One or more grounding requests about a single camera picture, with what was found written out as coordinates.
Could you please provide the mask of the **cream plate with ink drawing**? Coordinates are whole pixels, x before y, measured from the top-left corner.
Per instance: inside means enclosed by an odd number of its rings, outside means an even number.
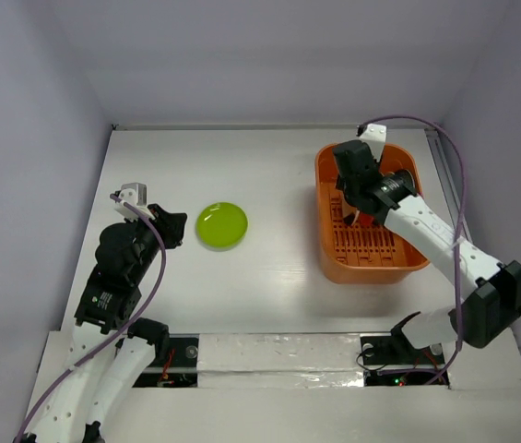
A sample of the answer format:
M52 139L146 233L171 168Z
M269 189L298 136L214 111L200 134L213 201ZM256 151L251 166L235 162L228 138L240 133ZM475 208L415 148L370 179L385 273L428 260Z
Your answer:
M352 226L360 217L360 212L353 207L346 208L343 211L343 222L347 226Z

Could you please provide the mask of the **orange plate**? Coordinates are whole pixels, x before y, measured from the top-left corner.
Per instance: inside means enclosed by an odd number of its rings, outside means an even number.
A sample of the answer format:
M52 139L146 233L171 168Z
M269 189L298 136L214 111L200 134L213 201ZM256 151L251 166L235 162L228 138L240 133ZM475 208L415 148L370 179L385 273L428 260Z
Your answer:
M378 225L378 221L375 219L374 216L363 213L363 212L361 212L359 214L358 222L363 227L372 227L372 226Z

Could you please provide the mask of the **green plate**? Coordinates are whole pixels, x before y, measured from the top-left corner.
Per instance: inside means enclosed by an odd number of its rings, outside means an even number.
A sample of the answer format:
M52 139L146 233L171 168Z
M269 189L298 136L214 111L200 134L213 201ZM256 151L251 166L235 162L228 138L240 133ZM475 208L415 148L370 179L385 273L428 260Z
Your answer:
M247 234L248 226L244 210L223 201L212 203L199 213L195 233L205 247L222 251L236 247Z

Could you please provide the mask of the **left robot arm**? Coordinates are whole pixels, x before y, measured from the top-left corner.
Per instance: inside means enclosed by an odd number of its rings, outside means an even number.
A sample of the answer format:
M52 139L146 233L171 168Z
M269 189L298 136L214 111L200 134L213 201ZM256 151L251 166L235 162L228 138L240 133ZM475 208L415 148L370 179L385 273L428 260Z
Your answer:
M169 328L142 316L150 301L139 285L155 257L181 245L187 216L115 203L124 219L101 232L63 373L30 409L17 442L104 441L144 369L167 359Z

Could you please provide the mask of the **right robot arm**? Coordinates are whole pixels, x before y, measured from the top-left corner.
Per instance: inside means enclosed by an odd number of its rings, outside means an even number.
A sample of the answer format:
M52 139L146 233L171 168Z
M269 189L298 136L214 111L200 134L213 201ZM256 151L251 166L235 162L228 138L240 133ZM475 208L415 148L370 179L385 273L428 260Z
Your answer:
M407 241L454 286L452 305L397 325L389 350L398 361L450 341L482 349L521 317L518 261L505 264L471 244L426 204L410 171L382 174L367 143L343 142L332 152L345 202Z

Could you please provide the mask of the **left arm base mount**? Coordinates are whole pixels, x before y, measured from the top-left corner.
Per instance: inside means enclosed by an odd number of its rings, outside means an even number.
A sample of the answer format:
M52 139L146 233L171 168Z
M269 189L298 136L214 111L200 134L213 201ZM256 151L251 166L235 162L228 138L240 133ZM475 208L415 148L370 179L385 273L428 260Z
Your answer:
M196 388L198 335L171 335L167 355L148 366L134 388Z

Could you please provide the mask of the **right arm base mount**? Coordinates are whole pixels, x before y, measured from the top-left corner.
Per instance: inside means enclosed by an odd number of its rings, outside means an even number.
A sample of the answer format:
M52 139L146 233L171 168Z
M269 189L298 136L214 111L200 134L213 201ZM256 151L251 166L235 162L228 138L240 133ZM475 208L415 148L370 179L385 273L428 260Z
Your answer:
M441 344L415 349L391 334L363 334L356 363L365 387L423 386L445 365Z

